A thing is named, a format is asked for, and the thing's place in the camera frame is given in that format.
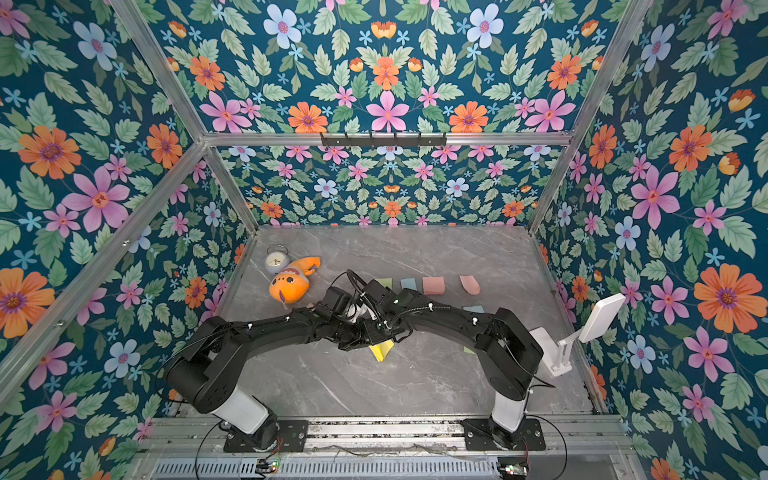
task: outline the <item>cable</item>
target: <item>cable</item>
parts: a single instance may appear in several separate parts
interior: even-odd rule
[[[550,422],[549,420],[547,420],[547,419],[546,419],[546,418],[544,418],[544,417],[540,417],[540,416],[538,416],[538,415],[532,415],[532,414],[530,414],[530,413],[526,414],[525,416],[528,416],[528,417],[533,417],[533,418],[535,418],[535,419],[539,419],[539,420],[544,420],[544,421],[545,421],[545,422],[547,422],[549,425],[552,425],[552,428],[553,428],[553,429],[555,429],[555,431],[557,431],[557,433],[559,433],[559,434],[560,434],[560,438],[563,440],[563,447],[565,448],[565,462],[563,462],[563,469],[560,471],[560,473],[558,473],[558,476],[556,476],[556,477],[554,477],[554,478],[552,479],[552,480],[558,480],[558,478],[560,478],[561,476],[563,476],[563,474],[565,473],[565,467],[567,467],[567,466],[568,466],[568,444],[565,442],[565,437],[563,436],[563,432],[561,432],[561,431],[560,431],[560,429],[559,429],[557,426],[555,426],[555,425],[554,425],[554,423]]]

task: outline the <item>alarm clock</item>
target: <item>alarm clock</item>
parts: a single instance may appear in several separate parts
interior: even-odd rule
[[[277,275],[290,263],[288,258],[288,249],[284,245],[272,245],[266,249],[266,260],[264,267],[266,271]]]

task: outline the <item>metal bar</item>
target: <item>metal bar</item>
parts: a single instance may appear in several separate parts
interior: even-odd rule
[[[554,201],[558,188],[568,172],[568,165],[576,157],[578,149],[584,141],[584,136],[587,134],[587,130],[589,129],[595,114],[598,112],[598,107],[603,101],[603,97],[605,97],[605,94],[608,92],[611,82],[614,80],[619,64],[624,60],[624,56],[627,54],[627,50],[629,50],[629,45],[637,33],[637,30],[643,24],[643,17],[653,1],[654,0],[631,0],[629,5],[627,5],[627,9],[624,11],[624,16],[616,27],[614,37],[611,39],[611,43],[608,44],[608,48],[605,51],[605,59],[603,60],[602,67],[598,71],[594,82],[592,82],[592,86],[587,93],[587,97],[584,99],[584,103],[581,104],[581,109],[578,112],[573,130],[571,131],[573,141],[560,155],[552,173],[549,175],[549,181],[547,182],[546,187],[544,187],[544,191],[541,192],[541,197],[539,198],[538,206],[536,207],[536,215],[534,216],[533,221],[528,225],[528,229],[531,232],[535,232],[538,229],[538,226],[541,225],[544,215]]]
[[[149,65],[157,84],[160,85],[181,122],[184,123],[192,140],[200,140],[207,132],[203,121],[187,96],[187,92],[181,87],[175,73],[170,69],[167,56],[163,53],[160,44],[157,43],[157,39],[136,3],[134,0],[113,0],[111,4],[134,44],[136,44],[141,57]]]
[[[202,158],[202,142],[192,144],[173,168],[157,183],[141,205],[126,219],[96,256],[69,283],[45,314],[8,352],[0,363],[0,405],[16,394],[40,359],[54,347],[69,323],[107,279],[141,231],[155,218]]]
[[[256,219],[253,218],[253,214],[246,204],[243,192],[235,183],[235,179],[224,165],[224,159],[216,148],[209,147],[205,154],[205,160],[208,162],[208,166],[213,171],[214,176],[219,180],[221,185],[221,191],[224,196],[230,200],[232,208],[237,212],[237,216],[240,217],[240,221],[245,225],[245,229],[249,235],[256,235],[258,230],[258,224]]]
[[[337,139],[331,134],[323,135],[326,140]],[[354,140],[356,143],[370,141],[368,134],[349,134],[339,138]],[[382,140],[391,140],[391,144],[397,145],[397,139],[413,141],[419,134],[374,134],[376,144]],[[517,132],[517,133],[493,133],[493,134],[446,134],[447,145],[568,145],[572,136],[565,132]],[[239,134],[211,133],[205,135],[205,143],[210,147],[233,147],[248,145],[256,147],[260,145],[309,145],[322,146],[323,138],[319,134],[260,134],[257,132],[242,132]]]

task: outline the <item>stuffed toy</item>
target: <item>stuffed toy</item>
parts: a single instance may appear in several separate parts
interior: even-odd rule
[[[304,257],[289,263],[270,284],[270,295],[283,305],[296,303],[310,289],[309,275],[320,266],[320,257]]]

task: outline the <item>gray marble surface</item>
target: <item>gray marble surface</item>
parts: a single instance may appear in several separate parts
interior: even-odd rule
[[[264,228],[240,286],[227,308],[228,320],[280,315],[272,299],[272,276],[263,268],[267,247],[285,245],[292,259],[322,257],[310,277],[310,291],[300,306],[319,300],[336,276],[355,270],[363,279],[445,277],[445,295],[454,306],[482,305],[487,312],[503,306],[529,329],[545,326],[553,337],[566,333],[556,298],[540,271],[530,237],[522,227],[369,227]],[[466,293],[459,275],[474,275],[477,296]],[[346,279],[337,285],[351,290]],[[539,376],[556,390],[535,389],[531,412],[588,412],[592,404],[578,369],[552,378]],[[241,385],[277,415],[487,415],[494,391],[477,356],[447,339],[414,333],[384,362],[368,349],[342,352],[321,341],[288,346],[248,361]]]

